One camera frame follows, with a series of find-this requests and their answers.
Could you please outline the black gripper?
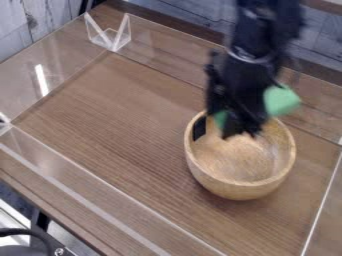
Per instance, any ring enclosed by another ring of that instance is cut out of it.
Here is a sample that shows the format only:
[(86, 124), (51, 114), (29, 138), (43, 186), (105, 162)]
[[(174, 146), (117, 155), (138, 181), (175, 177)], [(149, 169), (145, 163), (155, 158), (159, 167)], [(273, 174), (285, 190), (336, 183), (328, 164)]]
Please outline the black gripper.
[(262, 132), (269, 121), (264, 93), (273, 85), (278, 86), (281, 60), (274, 51), (261, 56), (228, 50), (210, 52), (205, 65), (206, 110), (209, 115), (232, 111), (224, 113), (224, 139), (242, 134), (245, 130), (252, 137)]

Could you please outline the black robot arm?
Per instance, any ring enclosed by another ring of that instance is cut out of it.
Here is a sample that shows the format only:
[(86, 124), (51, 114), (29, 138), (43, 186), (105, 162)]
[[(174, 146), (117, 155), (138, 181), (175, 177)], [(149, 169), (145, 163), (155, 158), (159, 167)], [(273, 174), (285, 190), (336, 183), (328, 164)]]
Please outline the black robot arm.
[(274, 116), (300, 104), (278, 76), (302, 26), (301, 0), (237, 0), (233, 36), (205, 66), (206, 112), (224, 139), (257, 135)]

